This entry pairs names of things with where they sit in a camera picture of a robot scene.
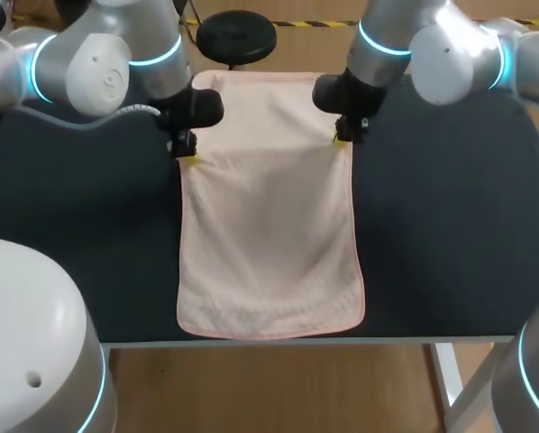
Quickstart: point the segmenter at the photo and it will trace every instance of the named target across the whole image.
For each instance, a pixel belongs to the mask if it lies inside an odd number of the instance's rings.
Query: pink towel
[[[272,339],[343,331],[364,316],[352,145],[312,103],[315,74],[207,71],[225,117],[181,165],[178,322]]]

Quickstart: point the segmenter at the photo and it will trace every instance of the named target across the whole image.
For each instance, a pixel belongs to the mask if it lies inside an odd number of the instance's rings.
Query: black table
[[[175,318],[167,140],[147,115],[77,133],[11,113],[1,127],[0,238],[58,262],[105,343],[197,339]],[[438,108],[391,89],[355,147],[353,200],[366,318],[335,336],[512,336],[539,302],[539,136],[510,98]]]

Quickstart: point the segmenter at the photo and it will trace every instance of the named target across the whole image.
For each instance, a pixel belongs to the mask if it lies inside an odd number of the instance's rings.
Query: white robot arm
[[[539,104],[539,32],[508,19],[478,24],[451,0],[371,0],[347,68],[315,83],[315,105],[342,115],[338,135],[361,140],[386,89],[408,65],[417,93],[447,105],[482,91],[506,91]]]
[[[59,34],[24,27],[0,35],[0,113],[31,99],[106,116],[126,95],[130,71],[158,108],[175,156],[195,151],[192,128],[218,123],[213,90],[191,87],[191,71],[170,0],[95,0]]]

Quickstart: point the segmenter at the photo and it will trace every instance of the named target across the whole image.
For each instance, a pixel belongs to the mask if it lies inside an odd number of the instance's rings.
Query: black stool
[[[265,16],[250,11],[227,11],[206,18],[197,30],[196,44],[210,60],[230,70],[268,57],[278,35]]]

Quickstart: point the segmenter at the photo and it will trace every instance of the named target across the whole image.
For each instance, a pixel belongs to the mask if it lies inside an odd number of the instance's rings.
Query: cable
[[[197,42],[194,39],[194,35],[192,34],[191,30],[189,30],[189,23],[186,20],[186,16],[183,14],[180,16],[180,19],[181,19],[181,25],[183,26],[184,29],[186,29],[186,35],[189,38],[189,41],[192,43],[192,45],[197,46]]]
[[[194,16],[197,19],[197,25],[201,25],[202,21],[201,21],[201,18],[199,18],[199,14],[197,13],[196,6],[194,5],[194,0],[188,0],[188,1],[189,1],[189,6],[191,7],[191,10],[193,11]]]
[[[45,122],[49,122],[50,124],[55,124],[56,126],[59,126],[60,128],[74,129],[78,131],[89,131],[92,129],[96,129],[99,126],[102,126],[104,124],[107,124],[108,122],[111,122],[112,120],[114,120],[115,118],[121,115],[128,115],[130,113],[145,112],[145,113],[150,113],[155,116],[161,115],[161,111],[153,106],[135,104],[132,106],[125,106],[123,108],[120,108],[117,111],[113,112],[112,114],[104,117],[103,119],[96,120],[95,122],[91,122],[89,124],[74,124],[72,122],[67,122],[65,120],[58,119],[57,117],[54,117],[52,115],[46,115],[45,113],[39,110],[36,110],[35,108],[30,108],[28,106],[17,106],[14,110],[25,113],[27,115],[39,117],[41,120],[44,120]]]

